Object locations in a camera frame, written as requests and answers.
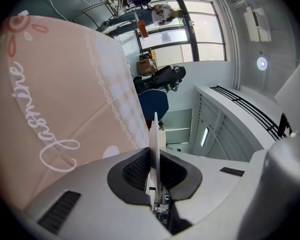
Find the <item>person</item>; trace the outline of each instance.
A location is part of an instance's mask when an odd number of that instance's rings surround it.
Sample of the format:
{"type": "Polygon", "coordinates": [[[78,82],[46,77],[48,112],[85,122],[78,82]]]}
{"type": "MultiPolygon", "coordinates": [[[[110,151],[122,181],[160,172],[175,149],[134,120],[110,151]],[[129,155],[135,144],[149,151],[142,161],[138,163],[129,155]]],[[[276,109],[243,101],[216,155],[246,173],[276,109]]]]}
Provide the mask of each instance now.
{"type": "MultiPolygon", "coordinates": [[[[171,23],[175,18],[183,18],[184,12],[182,10],[173,10],[169,4],[156,4],[154,7],[148,9],[138,9],[135,11],[128,12],[119,16],[119,18],[107,21],[105,25],[113,26],[115,24],[135,21],[135,13],[137,14],[139,20],[144,20],[146,26],[153,23],[157,23],[159,26],[164,26],[171,23]]],[[[137,29],[138,26],[135,22],[117,27],[115,30],[111,31],[108,35],[118,36],[123,33],[137,29]]]]}

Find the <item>round light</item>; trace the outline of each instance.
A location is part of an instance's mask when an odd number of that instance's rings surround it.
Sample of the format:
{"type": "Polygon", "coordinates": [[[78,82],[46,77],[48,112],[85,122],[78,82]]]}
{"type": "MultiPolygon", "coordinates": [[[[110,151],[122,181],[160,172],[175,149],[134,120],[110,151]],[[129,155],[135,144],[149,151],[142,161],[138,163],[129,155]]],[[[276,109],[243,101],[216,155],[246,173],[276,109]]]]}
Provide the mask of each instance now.
{"type": "Polygon", "coordinates": [[[267,60],[264,57],[260,57],[256,61],[256,66],[258,67],[258,69],[264,71],[268,67],[268,62],[267,62],[267,60]]]}

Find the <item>checkered stripe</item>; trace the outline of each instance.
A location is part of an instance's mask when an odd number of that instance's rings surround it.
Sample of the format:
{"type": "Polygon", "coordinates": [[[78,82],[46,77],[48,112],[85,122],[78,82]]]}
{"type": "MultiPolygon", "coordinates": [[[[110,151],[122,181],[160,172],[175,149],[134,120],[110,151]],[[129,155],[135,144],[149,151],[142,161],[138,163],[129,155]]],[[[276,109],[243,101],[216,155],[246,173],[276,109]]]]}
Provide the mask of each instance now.
{"type": "MultiPolygon", "coordinates": [[[[89,46],[90,40],[89,37],[86,38],[87,47],[92,51],[92,47],[89,46]]],[[[103,43],[102,45],[95,43],[94,49],[97,52],[111,51],[113,50],[113,42],[110,42],[110,44],[109,42],[103,43]]],[[[98,62],[99,64],[106,65],[109,63],[109,60],[106,56],[103,56],[99,58],[98,62]]],[[[132,141],[135,148],[148,147],[149,131],[123,52],[118,52],[116,57],[111,60],[111,67],[105,68],[101,66],[98,67],[97,70],[99,73],[102,73],[105,79],[110,83],[110,85],[107,86],[109,92],[107,91],[105,95],[107,94],[111,99],[112,110],[115,117],[120,121],[127,137],[132,141]]]]}

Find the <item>white shirt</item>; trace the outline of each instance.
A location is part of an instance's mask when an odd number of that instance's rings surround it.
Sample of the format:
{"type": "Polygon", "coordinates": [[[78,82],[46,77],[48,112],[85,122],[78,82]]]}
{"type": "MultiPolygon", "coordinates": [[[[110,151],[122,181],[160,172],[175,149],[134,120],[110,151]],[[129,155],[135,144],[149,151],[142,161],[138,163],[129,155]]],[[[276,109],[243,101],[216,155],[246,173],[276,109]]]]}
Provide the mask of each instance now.
{"type": "Polygon", "coordinates": [[[151,13],[153,23],[166,21],[170,17],[169,16],[170,11],[172,11],[172,7],[169,4],[165,4],[165,3],[162,4],[161,12],[159,14],[157,14],[156,10],[153,9],[151,13]]]}

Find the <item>white light fixture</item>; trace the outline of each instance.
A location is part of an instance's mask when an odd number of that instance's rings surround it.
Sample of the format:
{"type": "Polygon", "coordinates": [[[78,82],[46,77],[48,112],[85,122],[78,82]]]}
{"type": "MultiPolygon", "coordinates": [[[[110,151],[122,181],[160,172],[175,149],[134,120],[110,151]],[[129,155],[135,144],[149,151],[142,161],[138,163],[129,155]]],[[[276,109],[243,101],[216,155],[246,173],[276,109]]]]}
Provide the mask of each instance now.
{"type": "Polygon", "coordinates": [[[205,145],[206,139],[208,137],[208,133],[209,133],[209,129],[205,128],[203,138],[202,138],[202,141],[201,141],[201,146],[202,147],[205,145]]]}
{"type": "Polygon", "coordinates": [[[264,71],[268,67],[268,62],[267,62],[267,60],[264,57],[260,57],[256,61],[256,66],[258,67],[258,69],[264,71]]]}

